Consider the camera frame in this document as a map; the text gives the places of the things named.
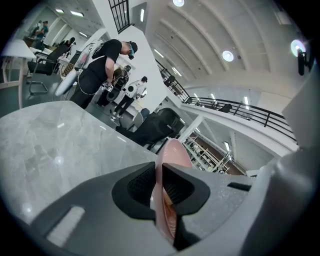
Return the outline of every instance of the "black pants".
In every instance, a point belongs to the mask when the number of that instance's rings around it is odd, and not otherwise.
[[[110,103],[109,100],[107,100],[108,91],[104,90],[99,98],[99,100],[96,102],[100,106],[106,106]]]
[[[120,101],[118,106],[116,106],[114,112],[117,112],[119,109],[121,109],[119,115],[122,116],[124,112],[127,110],[127,108],[131,105],[132,102],[134,102],[134,98],[129,98],[127,95],[124,95],[123,99]]]
[[[85,110],[94,97],[94,94],[99,90],[99,87],[102,85],[102,83],[103,82],[97,78],[95,73],[89,69],[85,69],[79,77],[79,84],[76,86],[70,101],[76,103]]]

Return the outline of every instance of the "bag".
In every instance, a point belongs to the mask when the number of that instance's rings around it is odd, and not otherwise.
[[[105,42],[102,39],[97,39],[88,44],[81,52],[78,60],[74,64],[75,69],[86,69],[88,65],[94,60],[93,55]]]

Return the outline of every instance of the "desk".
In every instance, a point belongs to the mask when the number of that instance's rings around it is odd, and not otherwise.
[[[2,198],[28,224],[80,183],[158,157],[72,101],[0,118],[0,148]]]
[[[26,43],[23,40],[15,39],[8,41],[6,46],[1,53],[2,57],[5,57],[2,62],[2,73],[3,73],[3,83],[0,83],[0,89],[8,88],[12,86],[18,86],[18,100],[19,100],[19,109],[23,108],[22,105],[22,84],[23,84],[23,75],[24,68],[26,65],[27,59],[35,59],[36,56],[28,48]],[[11,79],[11,70],[12,63],[14,58],[21,58],[20,63],[20,72],[18,81],[10,81]],[[6,69],[9,69],[9,77],[7,78]]]

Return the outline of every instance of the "black railing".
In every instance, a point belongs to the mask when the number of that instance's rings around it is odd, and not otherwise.
[[[174,79],[174,81],[170,84],[166,82],[167,79],[172,76],[172,74],[159,61],[155,61],[160,70],[163,82],[170,89],[170,91],[173,92],[173,94],[177,96],[181,102],[185,102],[188,98],[190,98],[189,94],[176,79]]]
[[[130,26],[129,0],[109,0],[114,23],[120,34]]]
[[[286,119],[282,115],[272,111],[257,106],[246,105],[242,102],[203,97],[190,97],[184,103],[229,113],[248,121],[260,123],[264,127],[274,129],[296,142]]]

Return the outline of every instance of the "white desk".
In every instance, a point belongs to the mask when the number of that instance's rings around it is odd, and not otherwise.
[[[23,40],[15,39],[8,41],[6,46],[1,53],[2,57],[5,57],[2,62],[2,73],[3,73],[3,83],[0,83],[0,89],[8,88],[12,86],[18,86],[18,100],[19,100],[19,108],[22,109],[22,84],[23,84],[23,75],[24,68],[26,65],[27,59],[36,59],[36,56],[29,49],[26,43]],[[20,72],[19,72],[19,80],[18,81],[10,81],[11,80],[11,72],[12,72],[12,63],[14,58],[21,58],[20,63]],[[9,76],[7,77],[6,69],[9,69]]]

